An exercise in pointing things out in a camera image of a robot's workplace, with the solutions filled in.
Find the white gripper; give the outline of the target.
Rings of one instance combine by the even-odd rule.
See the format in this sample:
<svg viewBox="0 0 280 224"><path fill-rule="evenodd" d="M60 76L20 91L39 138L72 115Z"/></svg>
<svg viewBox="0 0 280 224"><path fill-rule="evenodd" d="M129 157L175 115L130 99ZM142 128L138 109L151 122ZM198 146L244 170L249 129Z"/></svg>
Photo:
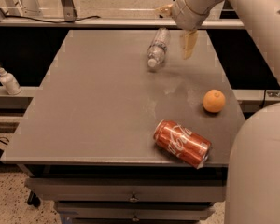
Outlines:
<svg viewBox="0 0 280 224"><path fill-rule="evenodd" d="M155 12L162 17L171 17L175 24L183 29L181 34L182 57L188 59L196 45L198 31L209 12L215 4L215 0L175 0L173 4L157 7Z"/></svg>

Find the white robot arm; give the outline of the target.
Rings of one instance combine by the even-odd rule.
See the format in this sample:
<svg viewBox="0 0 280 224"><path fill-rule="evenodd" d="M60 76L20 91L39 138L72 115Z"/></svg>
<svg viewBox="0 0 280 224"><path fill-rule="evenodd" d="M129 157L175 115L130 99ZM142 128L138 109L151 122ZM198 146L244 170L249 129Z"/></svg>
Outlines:
<svg viewBox="0 0 280 224"><path fill-rule="evenodd" d="M175 0L178 28L201 27L223 0ZM228 0L280 86L280 0ZM254 113L231 148L224 224L280 224L280 102Z"/></svg>

